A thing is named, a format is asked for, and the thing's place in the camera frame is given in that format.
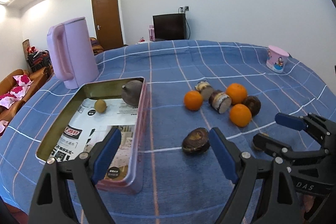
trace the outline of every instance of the kettle lid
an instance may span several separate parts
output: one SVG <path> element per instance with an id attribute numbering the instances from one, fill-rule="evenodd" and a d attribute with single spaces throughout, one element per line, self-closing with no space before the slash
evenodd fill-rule
<path id="1" fill-rule="evenodd" d="M 62 24 L 63 25 L 67 25 L 67 24 L 70 24 L 70 23 L 73 23 L 73 22 L 76 22 L 76 21 L 80 21 L 80 20 L 85 20 L 85 17 L 77 17 L 77 18 L 73 18 L 73 19 L 70 19 L 66 22 L 63 22 Z"/>

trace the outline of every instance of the kettle handle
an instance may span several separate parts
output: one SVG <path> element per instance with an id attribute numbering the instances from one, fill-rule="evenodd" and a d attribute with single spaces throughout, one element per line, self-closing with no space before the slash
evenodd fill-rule
<path id="1" fill-rule="evenodd" d="M 64 45 L 64 39 L 61 37 L 64 37 L 65 32 L 65 26 L 63 24 L 60 24 L 58 26 L 55 26 L 51 33 L 48 34 L 48 47 L 49 47 L 49 54 L 51 57 L 52 65 L 54 68 L 54 72 L 56 77 L 61 81 L 68 81 L 72 80 L 74 76 L 70 72 L 71 66 L 69 65 L 69 62 L 67 60 L 67 53 L 65 50 L 62 50 L 61 46 Z"/>

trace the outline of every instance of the blue gripper pad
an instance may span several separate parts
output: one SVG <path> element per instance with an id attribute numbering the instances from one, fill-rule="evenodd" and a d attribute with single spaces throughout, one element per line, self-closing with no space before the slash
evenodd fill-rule
<path id="1" fill-rule="evenodd" d="M 275 115 L 275 122 L 281 126 L 292 128 L 297 131 L 305 130 L 307 125 L 302 118 L 287 115 L 284 113 L 278 113 Z"/>
<path id="2" fill-rule="evenodd" d="M 91 180 L 94 185 L 98 183 L 99 180 L 102 180 L 105 177 L 105 174 L 115 156 L 117 153 L 117 150 L 121 143 L 121 133 L 119 129 L 115 129 L 114 133 L 110 137 L 109 140 L 107 140 L 106 145 L 101 150 L 99 156 L 97 157 L 96 161 L 93 165 L 93 174 L 91 177 Z"/>
<path id="3" fill-rule="evenodd" d="M 213 128 L 209 132 L 209 142 L 224 173 L 224 176 L 228 180 L 232 181 L 233 184 L 236 184 L 239 180 L 239 177 L 236 173 L 236 163 L 229 151 L 227 150 L 225 144 L 221 140 L 220 136 Z"/>

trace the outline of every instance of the blue checkered tablecloth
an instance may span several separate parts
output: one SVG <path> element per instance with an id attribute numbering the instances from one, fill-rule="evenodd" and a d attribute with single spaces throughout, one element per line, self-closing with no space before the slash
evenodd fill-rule
<path id="1" fill-rule="evenodd" d="M 197 127 L 219 127 L 238 148 L 258 158 L 268 158 L 251 149 L 251 140 L 259 132 L 295 150 L 318 148 L 306 133 L 275 124 L 274 116 L 313 112 L 336 121 L 336 96 L 298 60 L 289 58 L 284 72 L 276 74 L 266 67 L 266 58 L 265 47 L 210 41 L 155 42 L 96 56 L 97 80 L 143 76 L 150 90 L 143 189 L 137 195 L 100 191 L 117 224 L 215 222 L 233 185 L 211 149 L 197 157 L 183 154 L 182 140 Z M 238 128 L 229 121 L 228 112 L 219 115 L 207 103 L 198 112 L 186 110 L 184 94 L 201 80 L 223 91 L 231 83 L 244 85 L 249 95 L 259 97 L 260 113 L 247 127 Z M 75 92 L 52 78 L 24 105 L 0 139 L 0 195 L 26 213 L 43 168 L 36 149 Z M 251 220 L 260 186 L 256 184 L 243 223 Z M 72 182 L 70 190 L 80 222 L 87 223 Z"/>

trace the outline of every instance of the door frame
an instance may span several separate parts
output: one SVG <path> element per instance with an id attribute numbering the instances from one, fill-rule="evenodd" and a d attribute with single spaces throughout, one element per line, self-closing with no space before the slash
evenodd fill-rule
<path id="1" fill-rule="evenodd" d="M 125 44 L 123 28 L 122 28 L 121 19 L 120 19 L 119 0 L 117 0 L 117 3 L 118 3 L 118 17 L 119 17 L 119 23 L 120 23 L 120 29 L 121 29 L 121 37 L 123 39 L 123 43 Z M 91 6 L 92 6 L 92 13 L 93 13 L 94 29 L 96 31 L 96 37 L 97 37 L 97 40 L 99 42 L 99 35 L 98 35 L 98 28 L 97 28 L 97 23 L 96 23 L 95 10 L 93 9 L 93 0 L 91 0 Z"/>

